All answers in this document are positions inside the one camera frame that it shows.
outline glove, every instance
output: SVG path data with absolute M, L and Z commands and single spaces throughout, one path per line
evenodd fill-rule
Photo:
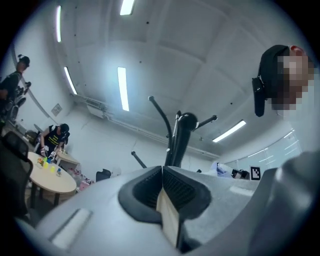
M 41 151 L 40 151 L 41 156 L 43 156 L 45 158 L 48 155 L 47 154 L 48 151 L 49 151 L 48 146 L 44 146 L 43 148 L 41 148 Z

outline ceiling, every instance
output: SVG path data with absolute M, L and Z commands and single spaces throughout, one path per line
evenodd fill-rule
M 255 116 L 251 80 L 267 48 L 301 41 L 283 13 L 252 1 L 135 0 L 132 15 L 120 16 L 121 5 L 61 3 L 58 51 L 79 95 L 105 103 L 112 119 L 163 137 L 166 126 L 150 95 L 172 126 L 178 110 L 200 122 L 217 115 L 190 139 L 191 146 L 216 155 L 279 122 L 269 109 Z M 126 68 L 129 112 L 122 110 L 117 67 Z M 212 142 L 240 120 L 247 125 Z

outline mesh chair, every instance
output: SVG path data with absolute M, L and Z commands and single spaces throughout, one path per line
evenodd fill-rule
M 8 199 L 7 210 L 23 218 L 27 213 L 25 189 L 33 169 L 28 159 L 28 145 L 14 132 L 0 140 L 0 176 Z
M 95 181 L 99 182 L 105 179 L 110 179 L 111 172 L 106 169 L 102 169 L 102 171 L 97 171 L 95 174 Z

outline black t-shirt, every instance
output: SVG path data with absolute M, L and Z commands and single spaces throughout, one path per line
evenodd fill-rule
M 6 106 L 9 100 L 12 100 L 15 97 L 15 90 L 18 87 L 21 77 L 22 73 L 15 71 L 0 83 L 0 90 L 8 91 L 6 99 L 0 99 L 0 111 Z
M 64 134 L 57 134 L 58 126 L 49 126 L 49 133 L 44 137 L 44 145 L 49 147 L 49 153 L 55 150 L 55 147 L 63 142 Z

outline glass wall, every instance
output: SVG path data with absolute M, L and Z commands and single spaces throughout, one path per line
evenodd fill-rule
M 237 170 L 250 172 L 250 166 L 260 167 L 261 173 L 271 168 L 280 167 L 285 161 L 294 158 L 301 153 L 299 140 L 296 139 L 295 130 L 290 131 L 285 137 L 252 155 L 228 162 L 230 166 Z

